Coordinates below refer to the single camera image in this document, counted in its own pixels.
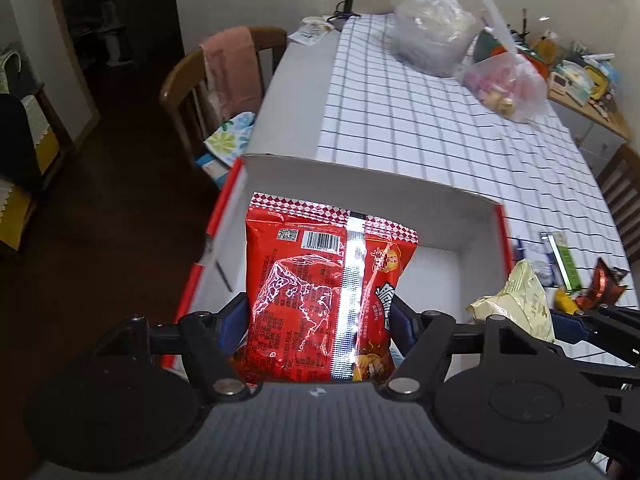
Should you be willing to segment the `pink towel on chair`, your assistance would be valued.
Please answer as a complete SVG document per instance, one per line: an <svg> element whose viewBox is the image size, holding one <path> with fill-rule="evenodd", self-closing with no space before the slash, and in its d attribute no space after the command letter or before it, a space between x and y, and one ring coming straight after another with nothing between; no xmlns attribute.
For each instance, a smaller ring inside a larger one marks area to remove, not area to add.
<svg viewBox="0 0 640 480"><path fill-rule="evenodd" d="M208 37L204 55L208 99L221 122L262 105L262 81L250 30L236 26Z"/></svg>

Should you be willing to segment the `red and white cardboard box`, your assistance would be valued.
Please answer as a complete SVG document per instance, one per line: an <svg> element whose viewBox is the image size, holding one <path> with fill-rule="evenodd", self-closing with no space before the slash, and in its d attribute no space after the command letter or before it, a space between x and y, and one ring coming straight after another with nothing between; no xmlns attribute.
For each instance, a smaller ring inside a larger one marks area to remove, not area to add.
<svg viewBox="0 0 640 480"><path fill-rule="evenodd" d="M460 322L512 269L503 206L378 170L238 159L178 311L246 303L226 350L248 382L384 380L396 299Z"/></svg>

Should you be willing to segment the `red noodle snack packet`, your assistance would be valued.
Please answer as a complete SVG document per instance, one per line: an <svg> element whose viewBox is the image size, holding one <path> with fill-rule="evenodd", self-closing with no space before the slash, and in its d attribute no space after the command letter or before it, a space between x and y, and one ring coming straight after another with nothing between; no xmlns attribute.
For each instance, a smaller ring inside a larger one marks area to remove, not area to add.
<svg viewBox="0 0 640 480"><path fill-rule="evenodd" d="M255 193L246 217L250 325L235 357L253 384L384 382L390 305L419 245L400 223Z"/></svg>

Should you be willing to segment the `right wooden chair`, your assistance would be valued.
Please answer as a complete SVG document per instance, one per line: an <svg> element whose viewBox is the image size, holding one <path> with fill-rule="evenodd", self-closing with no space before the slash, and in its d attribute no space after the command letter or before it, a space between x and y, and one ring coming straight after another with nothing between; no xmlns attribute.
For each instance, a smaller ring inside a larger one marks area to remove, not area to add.
<svg viewBox="0 0 640 480"><path fill-rule="evenodd" d="M640 158L628 144L622 145L597 177L631 266L639 261Z"/></svg>

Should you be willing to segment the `small yellow snack packet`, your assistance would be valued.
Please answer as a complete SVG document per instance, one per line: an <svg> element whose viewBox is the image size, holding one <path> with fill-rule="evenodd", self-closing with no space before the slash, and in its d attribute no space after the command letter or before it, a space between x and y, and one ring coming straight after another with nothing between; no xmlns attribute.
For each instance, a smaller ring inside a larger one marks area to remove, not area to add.
<svg viewBox="0 0 640 480"><path fill-rule="evenodd" d="M568 315L575 315L582 312L576 301L565 291L564 288L558 288L553 295L553 307L555 310Z"/></svg>

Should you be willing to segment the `cream snack packet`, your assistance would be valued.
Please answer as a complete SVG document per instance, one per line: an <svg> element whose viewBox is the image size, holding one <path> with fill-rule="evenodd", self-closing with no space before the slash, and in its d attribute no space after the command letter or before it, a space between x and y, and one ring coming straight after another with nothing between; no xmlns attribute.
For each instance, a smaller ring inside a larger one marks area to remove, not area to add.
<svg viewBox="0 0 640 480"><path fill-rule="evenodd" d="M491 315L501 315L530 336L547 342L555 340L546 291L527 260L514 266L500 292L478 298L466 310L474 320L485 321Z"/></svg>

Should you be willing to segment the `yellow box on cabinet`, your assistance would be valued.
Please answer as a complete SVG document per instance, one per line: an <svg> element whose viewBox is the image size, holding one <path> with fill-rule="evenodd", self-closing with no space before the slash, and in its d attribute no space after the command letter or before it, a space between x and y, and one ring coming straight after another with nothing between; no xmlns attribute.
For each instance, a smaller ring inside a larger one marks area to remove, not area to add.
<svg viewBox="0 0 640 480"><path fill-rule="evenodd" d="M599 101L606 95L606 92L608 92L608 76L602 73L597 67L589 64L585 66L585 71L592 81L590 99Z"/></svg>

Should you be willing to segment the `white grid tablecloth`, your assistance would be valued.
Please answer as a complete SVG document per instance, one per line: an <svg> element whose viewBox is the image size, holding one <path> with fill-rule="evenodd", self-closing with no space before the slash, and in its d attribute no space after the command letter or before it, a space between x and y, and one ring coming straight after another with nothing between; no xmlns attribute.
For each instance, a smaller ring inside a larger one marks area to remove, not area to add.
<svg viewBox="0 0 640 480"><path fill-rule="evenodd" d="M338 40L316 157L448 184L502 203L511 243L560 233L582 284L629 266L591 170L551 107L531 124L488 110L454 78L390 53L393 18L363 15Z"/></svg>

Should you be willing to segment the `white and blue snack packet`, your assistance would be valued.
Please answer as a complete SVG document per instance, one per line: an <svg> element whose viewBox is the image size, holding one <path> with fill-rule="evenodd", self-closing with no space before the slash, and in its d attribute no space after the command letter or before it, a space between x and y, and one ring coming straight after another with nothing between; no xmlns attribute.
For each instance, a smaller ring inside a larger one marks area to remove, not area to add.
<svg viewBox="0 0 640 480"><path fill-rule="evenodd" d="M514 248L515 259L518 261L527 260L544 288L556 286L551 262L541 243L517 238L514 242Z"/></svg>

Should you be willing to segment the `copper brown foil packet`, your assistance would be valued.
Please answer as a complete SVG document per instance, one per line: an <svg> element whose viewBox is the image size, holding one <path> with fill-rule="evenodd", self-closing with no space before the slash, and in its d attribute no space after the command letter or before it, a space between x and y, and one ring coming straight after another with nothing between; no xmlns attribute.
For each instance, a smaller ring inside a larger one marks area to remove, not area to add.
<svg viewBox="0 0 640 480"><path fill-rule="evenodd" d="M592 280L586 291L575 301L582 311L594 310L600 306L615 306L627 290L623 284L628 270L613 266L610 268L602 258L593 269Z"/></svg>

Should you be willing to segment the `dark bookshelf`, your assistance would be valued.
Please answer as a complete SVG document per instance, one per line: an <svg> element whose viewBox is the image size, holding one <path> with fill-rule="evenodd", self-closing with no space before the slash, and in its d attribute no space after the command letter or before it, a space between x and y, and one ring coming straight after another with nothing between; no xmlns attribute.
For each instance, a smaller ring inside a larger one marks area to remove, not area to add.
<svg viewBox="0 0 640 480"><path fill-rule="evenodd" d="M184 55L177 0L56 0L100 112L155 104Z"/></svg>

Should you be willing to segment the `white corner cabinet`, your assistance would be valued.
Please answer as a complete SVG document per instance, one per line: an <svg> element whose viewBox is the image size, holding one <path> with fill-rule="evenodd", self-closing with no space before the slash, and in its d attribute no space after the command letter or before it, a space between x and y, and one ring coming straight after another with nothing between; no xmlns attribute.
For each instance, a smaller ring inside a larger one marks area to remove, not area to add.
<svg viewBox="0 0 640 480"><path fill-rule="evenodd" d="M618 149L631 140L628 128L621 119L604 119L590 104L580 106L568 94L550 91L549 101L593 175L599 177Z"/></svg>

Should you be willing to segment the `green snack bar packet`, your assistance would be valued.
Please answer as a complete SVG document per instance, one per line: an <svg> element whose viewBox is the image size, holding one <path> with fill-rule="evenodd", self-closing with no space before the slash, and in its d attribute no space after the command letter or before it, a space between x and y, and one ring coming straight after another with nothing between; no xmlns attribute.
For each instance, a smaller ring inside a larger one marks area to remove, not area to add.
<svg viewBox="0 0 640 480"><path fill-rule="evenodd" d="M582 281L565 236L561 232L541 232L540 240L551 266L555 286L564 288L570 294L581 290Z"/></svg>

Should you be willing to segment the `left wooden chair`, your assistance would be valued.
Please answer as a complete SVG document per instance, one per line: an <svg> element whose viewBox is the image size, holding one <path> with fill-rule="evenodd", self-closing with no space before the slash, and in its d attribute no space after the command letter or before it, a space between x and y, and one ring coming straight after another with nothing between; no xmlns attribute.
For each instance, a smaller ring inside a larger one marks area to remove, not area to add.
<svg viewBox="0 0 640 480"><path fill-rule="evenodd" d="M276 70L288 34L276 26L236 26L216 32L186 55L160 89L169 117L191 165L205 154L205 139L242 112L258 113L266 94L262 52Z"/></svg>

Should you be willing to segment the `black garment on chair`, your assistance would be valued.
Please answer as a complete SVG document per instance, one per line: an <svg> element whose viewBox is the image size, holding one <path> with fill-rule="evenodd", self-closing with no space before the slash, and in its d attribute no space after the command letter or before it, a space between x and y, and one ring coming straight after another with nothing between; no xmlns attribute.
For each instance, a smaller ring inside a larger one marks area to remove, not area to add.
<svg viewBox="0 0 640 480"><path fill-rule="evenodd" d="M15 96L0 96L0 174L32 197L42 191L32 132L22 102Z"/></svg>

